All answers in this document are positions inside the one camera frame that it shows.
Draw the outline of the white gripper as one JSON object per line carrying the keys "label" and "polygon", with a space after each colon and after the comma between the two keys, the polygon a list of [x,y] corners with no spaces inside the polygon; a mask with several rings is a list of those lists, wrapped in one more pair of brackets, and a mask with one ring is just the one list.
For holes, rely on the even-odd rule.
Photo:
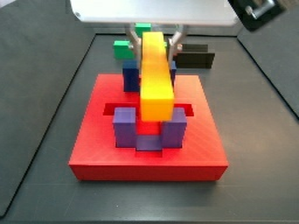
{"label": "white gripper", "polygon": [[238,16],[227,0],[70,0],[72,12],[84,23],[126,24],[136,64],[142,62],[142,39],[135,25],[176,25],[168,39],[168,64],[184,38],[184,25],[234,26]]}

